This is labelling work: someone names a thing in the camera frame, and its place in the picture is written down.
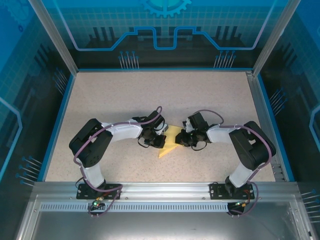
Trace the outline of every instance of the gear graphic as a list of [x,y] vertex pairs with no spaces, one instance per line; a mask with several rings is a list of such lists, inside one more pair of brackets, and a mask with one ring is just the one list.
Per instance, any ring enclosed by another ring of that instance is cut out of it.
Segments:
[[180,14],[181,10],[186,10],[187,5],[191,4],[191,0],[140,0],[144,6],[144,10],[149,10],[150,14],[155,14],[158,18],[168,15],[174,17]]
[[11,17],[22,26],[29,17],[30,5],[28,0],[0,0],[1,6],[6,6]]

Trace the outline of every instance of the silver metal surface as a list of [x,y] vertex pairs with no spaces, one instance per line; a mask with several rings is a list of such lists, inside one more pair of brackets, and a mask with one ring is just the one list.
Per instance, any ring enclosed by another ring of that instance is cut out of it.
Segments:
[[280,151],[280,146],[277,141],[276,132],[272,126],[271,118],[268,113],[266,101],[263,97],[262,89],[257,77],[254,77],[251,72],[246,73],[256,113],[259,118],[260,127],[268,138],[273,142],[276,150],[276,155],[272,157],[271,166],[273,169],[274,178],[277,182],[289,181],[286,171],[284,159]]
[[[110,239],[109,234],[113,239],[141,239],[148,235],[186,239],[184,232],[190,229],[196,229],[191,239],[247,239],[248,226],[255,229],[252,239],[257,239],[258,234],[262,240],[277,239],[275,236],[303,240],[309,237],[307,224],[299,225],[305,221],[304,205],[296,182],[257,182],[256,209],[240,219],[220,212],[226,211],[227,201],[210,200],[210,182],[122,184],[120,200],[101,221],[84,213],[91,200],[76,199],[74,182],[36,182],[17,239],[60,239],[61,228],[63,236],[79,240],[87,239],[80,229],[86,229],[92,239]],[[291,209],[297,210],[294,215]],[[117,235],[118,225],[124,227],[123,235]]]
[[281,16],[276,22],[268,40],[266,41],[259,57],[257,58],[253,66],[253,76],[256,77],[260,73],[262,67],[266,63],[269,55],[271,54],[287,24],[289,23],[292,15],[295,13],[300,1],[301,0],[288,0],[288,3],[284,7]]
[[41,203],[29,201],[16,240],[29,240],[32,238],[39,216]]
[[72,56],[70,55],[67,46],[65,45],[62,37],[60,36],[58,29],[56,28],[44,4],[41,0],[29,0],[29,2],[33,10],[35,11],[36,15],[38,16],[40,22],[42,23],[44,29],[51,38],[57,51],[61,55],[61,58],[65,62],[71,74],[75,77],[77,75],[77,72],[79,71],[77,65],[73,60]]
[[[171,202],[171,203],[230,203],[237,200],[210,200],[211,182],[121,182],[120,200],[117,202]],[[296,182],[257,182],[260,202],[290,202],[300,192]],[[74,182],[36,182],[31,201],[90,203],[91,200],[76,200],[77,189]]]

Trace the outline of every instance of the yellow triangular piece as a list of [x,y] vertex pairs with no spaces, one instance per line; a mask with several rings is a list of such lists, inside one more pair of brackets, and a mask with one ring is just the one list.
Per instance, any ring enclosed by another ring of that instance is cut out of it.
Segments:
[[168,126],[168,130],[164,132],[164,135],[166,135],[165,144],[163,148],[159,149],[159,158],[171,152],[176,147],[181,146],[176,143],[176,136],[181,132],[181,129],[182,127],[179,126]]

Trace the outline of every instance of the white robotic arm link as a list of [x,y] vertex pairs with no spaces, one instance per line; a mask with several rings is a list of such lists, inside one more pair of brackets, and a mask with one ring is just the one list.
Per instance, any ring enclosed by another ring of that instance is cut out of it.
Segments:
[[184,129],[176,136],[175,142],[185,147],[194,149],[198,142],[205,142],[205,146],[207,143],[217,142],[233,144],[240,163],[225,180],[225,188],[230,196],[253,178],[262,166],[269,163],[271,156],[276,154],[275,146],[254,121],[243,126],[209,126],[201,113],[197,112],[188,117],[183,126]]
[[140,124],[148,120],[152,120],[158,113],[154,111],[148,117],[134,117],[123,124],[101,123],[98,120],[91,119],[78,132],[69,144],[70,149],[75,155],[83,144],[98,130],[110,126],[105,131],[101,132],[94,141],[91,141],[79,154],[76,159],[79,167],[82,169],[83,177],[87,183],[90,183],[94,188],[99,188],[105,183],[105,178],[102,175],[99,161],[105,153],[109,144],[123,139],[144,139],[144,145],[155,148],[163,148],[166,136],[164,132],[168,129],[165,119],[160,115],[149,124]]

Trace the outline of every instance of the black mounting plate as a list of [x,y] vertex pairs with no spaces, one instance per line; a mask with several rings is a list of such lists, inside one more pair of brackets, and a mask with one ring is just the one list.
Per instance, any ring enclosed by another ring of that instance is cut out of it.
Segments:
[[[121,184],[106,184],[105,190],[113,189],[121,186]],[[86,199],[86,200],[95,200],[96,198],[102,196],[104,193],[100,191],[93,190],[89,187],[88,184],[82,183],[78,186],[78,191],[76,193],[76,199]],[[117,194],[117,191],[111,191],[104,197],[105,200],[113,200]]]
[[255,199],[254,189],[252,184],[245,184],[242,187],[237,189],[237,193],[230,197],[229,193],[225,188],[225,183],[217,183],[214,182],[209,184],[209,192],[211,200],[247,200],[248,195],[244,192],[244,190],[249,190],[250,200]]

